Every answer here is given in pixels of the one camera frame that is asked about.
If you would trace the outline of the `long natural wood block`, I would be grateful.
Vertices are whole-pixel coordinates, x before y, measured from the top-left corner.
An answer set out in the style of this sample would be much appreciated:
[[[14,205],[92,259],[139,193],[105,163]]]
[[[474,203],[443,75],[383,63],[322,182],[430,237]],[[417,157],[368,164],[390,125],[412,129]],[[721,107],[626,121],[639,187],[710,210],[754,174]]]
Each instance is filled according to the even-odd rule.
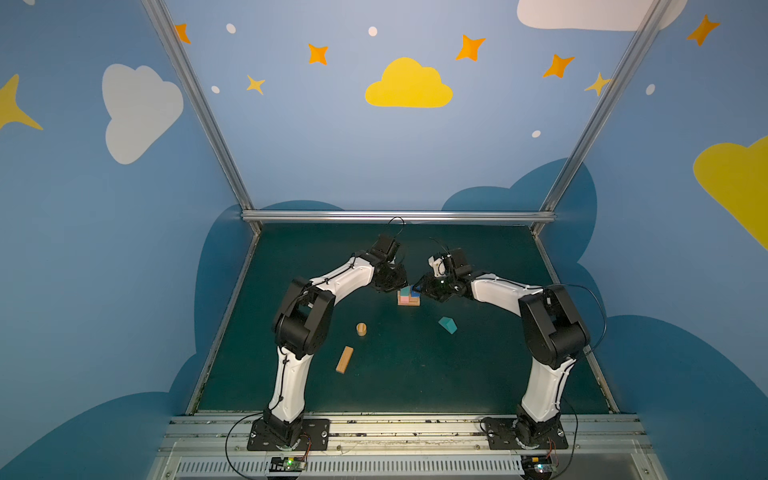
[[[339,358],[339,361],[337,363],[337,366],[335,368],[335,371],[344,374],[349,366],[349,363],[351,361],[352,355],[354,353],[354,348],[351,346],[346,346],[343,349],[343,352]]]

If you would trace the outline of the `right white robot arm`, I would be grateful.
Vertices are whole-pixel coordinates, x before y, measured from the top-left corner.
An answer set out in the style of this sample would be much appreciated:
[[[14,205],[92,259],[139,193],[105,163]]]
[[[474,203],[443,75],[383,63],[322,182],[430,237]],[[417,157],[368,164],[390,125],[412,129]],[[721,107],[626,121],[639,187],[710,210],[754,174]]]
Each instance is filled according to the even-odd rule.
[[[464,296],[520,317],[532,365],[517,409],[515,440],[529,449],[546,442],[560,427],[567,379],[578,355],[590,342],[588,329],[567,289],[554,284],[522,284],[490,272],[461,277],[428,273],[412,289],[439,302]]]

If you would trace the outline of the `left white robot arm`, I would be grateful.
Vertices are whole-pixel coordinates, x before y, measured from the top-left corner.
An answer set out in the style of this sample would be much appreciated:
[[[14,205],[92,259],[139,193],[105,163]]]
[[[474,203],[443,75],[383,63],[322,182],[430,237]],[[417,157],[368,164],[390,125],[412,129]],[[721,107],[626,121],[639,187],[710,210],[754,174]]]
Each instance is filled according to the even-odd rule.
[[[396,255],[371,248],[325,275],[289,285],[273,321],[278,368],[260,421],[277,446],[292,447],[300,439],[311,361],[328,336],[336,304],[360,288],[388,293],[407,285]]]

